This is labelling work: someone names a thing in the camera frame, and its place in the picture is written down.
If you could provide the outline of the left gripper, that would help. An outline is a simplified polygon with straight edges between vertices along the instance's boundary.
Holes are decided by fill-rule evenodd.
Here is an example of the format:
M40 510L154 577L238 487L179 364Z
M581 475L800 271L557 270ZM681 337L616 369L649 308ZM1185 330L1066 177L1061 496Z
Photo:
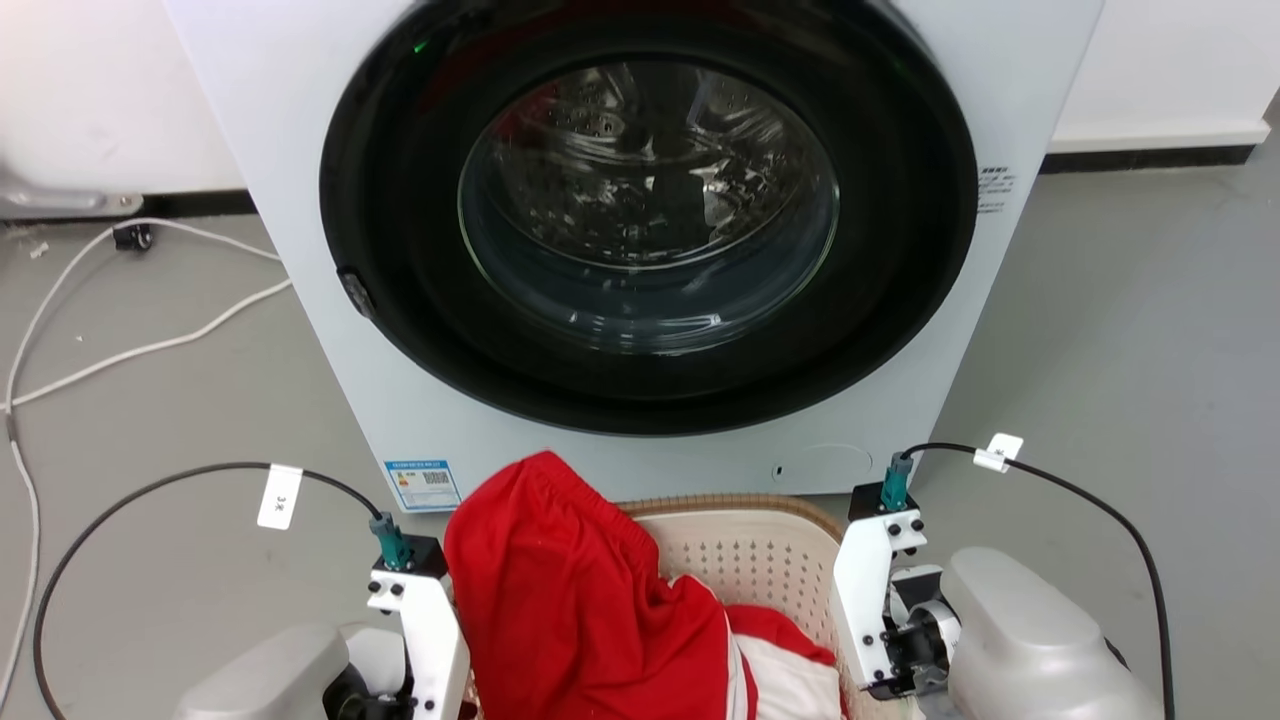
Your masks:
M412 698L413 678L392 691L372 691L360 670L348 664L323 692L326 719L411 719L417 706Z

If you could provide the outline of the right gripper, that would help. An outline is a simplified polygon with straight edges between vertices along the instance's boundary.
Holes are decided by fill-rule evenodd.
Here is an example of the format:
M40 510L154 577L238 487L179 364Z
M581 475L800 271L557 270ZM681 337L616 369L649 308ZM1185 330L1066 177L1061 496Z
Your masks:
M961 623L943 569L870 565L861 580L861 688L879 701L943 691Z

